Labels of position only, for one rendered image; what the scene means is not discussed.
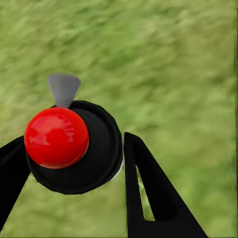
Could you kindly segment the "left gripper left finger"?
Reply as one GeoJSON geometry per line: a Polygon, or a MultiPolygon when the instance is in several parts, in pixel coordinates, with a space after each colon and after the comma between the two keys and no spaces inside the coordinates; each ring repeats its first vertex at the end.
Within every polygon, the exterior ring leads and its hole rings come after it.
{"type": "Polygon", "coordinates": [[[29,174],[24,136],[0,148],[0,232],[29,174]]]}

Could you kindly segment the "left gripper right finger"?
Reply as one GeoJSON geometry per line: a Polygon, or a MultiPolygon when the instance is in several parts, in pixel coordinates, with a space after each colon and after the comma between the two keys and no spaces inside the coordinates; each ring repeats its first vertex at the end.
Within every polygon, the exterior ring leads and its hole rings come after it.
{"type": "Polygon", "coordinates": [[[208,238],[144,141],[124,133],[128,238],[208,238]],[[143,217],[138,167],[155,221],[143,217]]]}

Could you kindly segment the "pesticide atomizer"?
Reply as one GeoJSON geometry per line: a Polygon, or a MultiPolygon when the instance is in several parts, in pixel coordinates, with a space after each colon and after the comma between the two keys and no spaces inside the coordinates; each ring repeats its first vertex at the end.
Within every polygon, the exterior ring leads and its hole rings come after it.
{"type": "Polygon", "coordinates": [[[35,115],[25,130],[27,164],[38,183],[62,194],[84,194],[111,181],[124,161],[123,137],[103,107],[74,101],[81,81],[50,74],[56,106],[35,115]]]}

